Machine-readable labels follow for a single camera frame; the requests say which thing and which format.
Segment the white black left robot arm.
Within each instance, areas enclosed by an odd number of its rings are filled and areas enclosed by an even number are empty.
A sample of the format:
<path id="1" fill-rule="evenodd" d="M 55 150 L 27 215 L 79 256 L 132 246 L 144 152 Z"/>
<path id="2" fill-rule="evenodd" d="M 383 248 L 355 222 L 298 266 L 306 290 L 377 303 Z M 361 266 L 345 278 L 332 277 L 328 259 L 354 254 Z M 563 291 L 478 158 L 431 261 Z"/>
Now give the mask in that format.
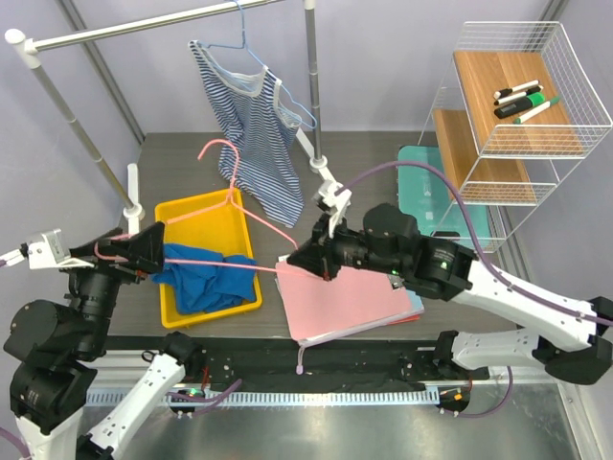
<path id="1" fill-rule="evenodd" d="M 197 380 L 204 369 L 200 344 L 168 334 L 148 368 L 119 404 L 86 434 L 79 423 L 103 357 L 121 286 L 161 272 L 165 225 L 156 222 L 134 235 L 112 229 L 69 248 L 55 229 L 40 233 L 1 258 L 31 270 L 68 274 L 68 304 L 34 300 L 14 316 L 4 344 L 19 361 L 10 385 L 10 407 L 32 459 L 121 459 L 153 409 L 181 381 Z"/>

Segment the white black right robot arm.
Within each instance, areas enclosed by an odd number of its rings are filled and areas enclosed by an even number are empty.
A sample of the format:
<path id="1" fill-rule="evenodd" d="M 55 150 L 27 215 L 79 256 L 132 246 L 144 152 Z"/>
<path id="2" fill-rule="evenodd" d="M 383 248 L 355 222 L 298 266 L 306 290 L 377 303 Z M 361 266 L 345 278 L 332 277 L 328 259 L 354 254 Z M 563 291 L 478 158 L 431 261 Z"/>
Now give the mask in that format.
<path id="1" fill-rule="evenodd" d="M 498 333 L 441 333 L 432 364 L 446 379 L 464 370 L 518 366 L 591 385 L 612 367 L 612 344 L 604 337 L 610 300 L 577 301 L 510 276 L 470 248 L 422 235 L 414 217 L 389 203 L 369 210 L 360 231 L 333 225 L 323 214 L 287 261 L 326 281 L 344 267 L 395 275 L 420 297 L 480 308 L 516 324 Z"/>

